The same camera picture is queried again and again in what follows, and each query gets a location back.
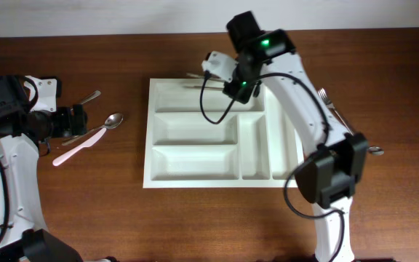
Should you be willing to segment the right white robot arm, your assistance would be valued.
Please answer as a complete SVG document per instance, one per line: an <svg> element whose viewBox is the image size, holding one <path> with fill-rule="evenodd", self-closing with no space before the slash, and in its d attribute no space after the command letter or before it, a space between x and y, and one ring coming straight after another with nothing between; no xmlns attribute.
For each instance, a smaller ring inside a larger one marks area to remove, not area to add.
<svg viewBox="0 0 419 262"><path fill-rule="evenodd" d="M303 144L306 159L287 180L294 180L314 210L317 261L353 261L349 213L362 178L368 142L351 134L321 100L303 70L295 45L282 29L260 29L251 11L226 25L237 54L224 93L247 103L264 84L287 113Z"/></svg>

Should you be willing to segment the steel fork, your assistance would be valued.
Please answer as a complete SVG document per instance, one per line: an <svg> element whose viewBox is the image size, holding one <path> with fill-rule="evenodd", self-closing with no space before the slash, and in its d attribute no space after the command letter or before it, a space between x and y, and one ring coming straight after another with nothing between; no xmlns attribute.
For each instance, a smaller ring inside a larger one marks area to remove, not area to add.
<svg viewBox="0 0 419 262"><path fill-rule="evenodd" d="M331 110L333 113L335 113L335 115L339 118L339 120L342 122L342 124L346 127L348 132L353 135L355 133L353 127L348 123L346 118L339 112L339 110L336 109L333 102L327 96L327 93L326 93L325 89L320 89L320 90L317 91L317 93L318 93L319 97L323 100L326 107L328 107L329 110Z"/></svg>

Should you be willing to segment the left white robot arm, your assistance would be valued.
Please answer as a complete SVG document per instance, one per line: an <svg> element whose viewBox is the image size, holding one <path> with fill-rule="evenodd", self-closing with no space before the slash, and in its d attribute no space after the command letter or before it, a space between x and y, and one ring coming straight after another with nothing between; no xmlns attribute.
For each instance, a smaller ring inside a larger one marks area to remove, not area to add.
<svg viewBox="0 0 419 262"><path fill-rule="evenodd" d="M55 76L0 76L0 261L83 261L49 233L39 196L39 147L87 133L82 104L59 107L61 94Z"/></svg>

